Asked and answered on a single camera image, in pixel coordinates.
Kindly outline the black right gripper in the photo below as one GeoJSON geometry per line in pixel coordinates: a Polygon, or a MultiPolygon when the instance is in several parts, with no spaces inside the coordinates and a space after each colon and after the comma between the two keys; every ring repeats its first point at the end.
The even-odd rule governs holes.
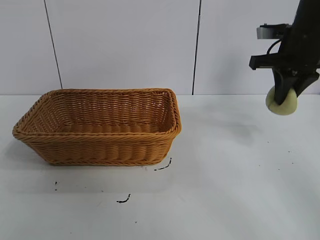
{"type": "Polygon", "coordinates": [[[320,67],[320,2],[301,0],[292,24],[263,24],[256,29],[257,38],[278,39],[277,53],[268,50],[264,55],[252,55],[249,67],[273,70],[274,100],[278,105],[285,101],[294,87],[296,96],[316,82],[320,74],[309,72],[293,76],[287,71],[315,71],[320,67]]]}

